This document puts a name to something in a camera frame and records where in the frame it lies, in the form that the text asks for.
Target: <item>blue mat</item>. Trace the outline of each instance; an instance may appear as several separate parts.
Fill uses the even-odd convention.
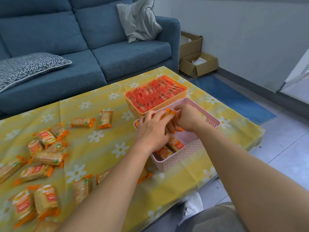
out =
[[[257,125],[277,117],[213,75],[190,82]]]

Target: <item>gray pants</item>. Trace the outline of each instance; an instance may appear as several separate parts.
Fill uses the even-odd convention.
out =
[[[176,232],[248,232],[232,202],[221,203],[191,216]]]

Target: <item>black and white patterned pillow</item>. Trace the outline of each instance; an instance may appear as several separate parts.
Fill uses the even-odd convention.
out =
[[[72,61],[49,53],[33,53],[0,61],[0,93],[25,80],[59,69]]]

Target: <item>table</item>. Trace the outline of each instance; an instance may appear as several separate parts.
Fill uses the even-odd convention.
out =
[[[258,145],[264,129],[242,117],[203,90],[197,88],[176,73],[160,67],[147,73],[77,95],[35,110],[0,121],[0,164],[16,155],[30,157],[25,146],[33,140],[32,134],[43,128],[62,123],[69,127],[73,117],[95,117],[92,128],[74,128],[64,139],[70,155],[63,169],[56,168],[50,178],[38,179],[12,187],[24,169],[0,184],[0,227],[10,231],[14,219],[7,201],[13,194],[31,184],[54,184],[57,188],[61,214],[55,220],[64,219],[73,211],[73,181],[89,174],[99,174],[117,164],[134,143],[136,118],[129,111],[123,92],[161,75],[167,75],[188,88],[191,98],[221,122],[219,130],[246,150]],[[112,128],[97,129],[100,111],[113,110]],[[148,159],[147,169],[154,175],[137,185],[131,200],[123,231],[140,231],[167,211],[180,199],[192,194],[216,175],[216,171],[204,148],[182,160],[168,171],[160,173]],[[15,231],[33,231],[36,220]]]

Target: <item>basket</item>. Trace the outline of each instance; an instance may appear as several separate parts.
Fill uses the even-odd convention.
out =
[[[177,81],[174,81],[174,80],[173,80],[172,78],[170,78],[170,77],[168,77],[168,78],[169,78],[172,82],[174,82],[175,85],[177,85],[178,87],[184,88],[185,91],[183,91],[183,92],[181,92],[181,93],[175,95],[174,97],[171,97],[170,99],[166,100],[165,102],[163,102],[163,103],[159,104],[158,106],[154,107],[153,109],[151,109],[151,110],[153,110],[153,111],[162,109],[162,108],[166,107],[167,105],[172,104],[173,102],[175,102],[175,101],[177,101],[177,100],[180,100],[180,99],[182,99],[182,98],[185,98],[185,97],[187,96],[187,90],[188,90],[188,88],[187,88],[186,86],[184,86],[184,85],[178,83]],[[141,87],[143,87],[143,86],[149,86],[149,85],[151,85],[151,82],[152,82],[152,81],[149,81],[149,82],[147,82],[147,83],[145,83],[145,84],[142,84]],[[130,89],[130,90],[124,92],[123,95],[125,96],[125,99],[126,99],[126,102],[127,102],[127,104],[128,104],[128,107],[129,107],[130,111],[133,113],[133,115],[134,115],[136,118],[139,119],[139,118],[141,118],[142,116],[144,116],[144,115],[146,114],[146,112],[140,113],[140,112],[134,107],[134,105],[132,104],[132,102],[126,97],[126,95],[127,95],[127,93],[128,93],[129,91],[133,92],[135,89],[136,89],[136,88]]]
[[[192,101],[189,98],[183,98],[164,108],[169,108],[173,110],[173,108],[178,104],[189,104],[192,107],[197,108],[199,112],[201,112],[204,116],[206,116],[206,120],[205,120],[206,122],[208,122],[215,128],[218,128],[220,126],[219,120],[217,120],[215,117],[213,117],[211,114],[209,114],[207,111],[205,111],[203,108],[201,108],[199,105],[197,105],[194,101]],[[150,155],[153,162],[155,163],[156,167],[158,168],[160,172],[164,172],[168,170],[174,164],[177,164],[178,162],[183,160],[185,157],[191,155],[193,152],[203,147],[202,142],[195,135],[195,133],[182,131],[182,132],[176,132],[176,134],[174,134],[173,136],[184,144],[184,147],[182,149],[175,152],[173,155],[171,155],[169,158],[165,160],[157,159],[157,155],[154,153]]]

